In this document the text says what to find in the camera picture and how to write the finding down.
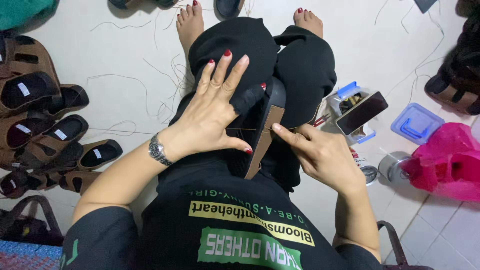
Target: smartphone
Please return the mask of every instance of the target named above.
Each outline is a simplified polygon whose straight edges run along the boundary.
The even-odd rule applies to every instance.
[[[336,120],[336,125],[345,136],[359,129],[373,117],[388,108],[382,93],[376,92],[360,101]]]

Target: wristwatch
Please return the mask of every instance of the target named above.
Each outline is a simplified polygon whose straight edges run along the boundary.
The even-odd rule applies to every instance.
[[[163,144],[158,141],[157,135],[158,133],[155,134],[150,140],[150,144],[148,146],[148,154],[150,154],[153,159],[159,161],[163,165],[171,166],[174,162],[169,161],[165,156],[165,152],[163,151]]]

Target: woman's left hand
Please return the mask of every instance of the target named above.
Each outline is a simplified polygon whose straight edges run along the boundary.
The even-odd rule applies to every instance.
[[[165,156],[169,160],[178,161],[191,154],[227,148],[252,153],[252,147],[248,143],[227,136],[225,131],[238,117],[229,101],[250,59],[244,55],[224,82],[231,61],[231,53],[223,55],[211,77],[215,62],[210,60],[185,112],[175,124],[158,134],[158,140],[164,145]]]

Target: shoe label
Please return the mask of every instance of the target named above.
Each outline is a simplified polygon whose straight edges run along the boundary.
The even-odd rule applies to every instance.
[[[55,134],[60,138],[60,140],[64,140],[67,136],[65,135],[65,133],[63,133],[60,129],[57,129],[57,131],[55,131]]]
[[[25,133],[30,133],[30,132],[32,132],[31,130],[29,130],[28,128],[26,128],[24,125],[18,124],[18,125],[16,125],[15,127],[18,128],[18,129],[20,129],[21,131],[23,131],[23,132],[25,132]]]
[[[30,94],[30,92],[28,91],[28,88],[23,83],[19,83],[17,86],[20,89],[20,91],[22,92],[22,94],[24,95],[24,97],[26,97]]]
[[[100,155],[100,151],[98,151],[98,149],[93,149],[93,152],[95,153],[97,159],[102,158],[102,155]]]

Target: shoe pile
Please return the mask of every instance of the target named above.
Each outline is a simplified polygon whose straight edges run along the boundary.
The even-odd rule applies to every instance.
[[[88,123],[63,116],[88,104],[81,86],[59,83],[38,41],[0,36],[0,168],[11,171],[0,180],[3,195],[57,185],[82,194],[100,174],[92,170],[122,154],[114,140],[78,143]]]

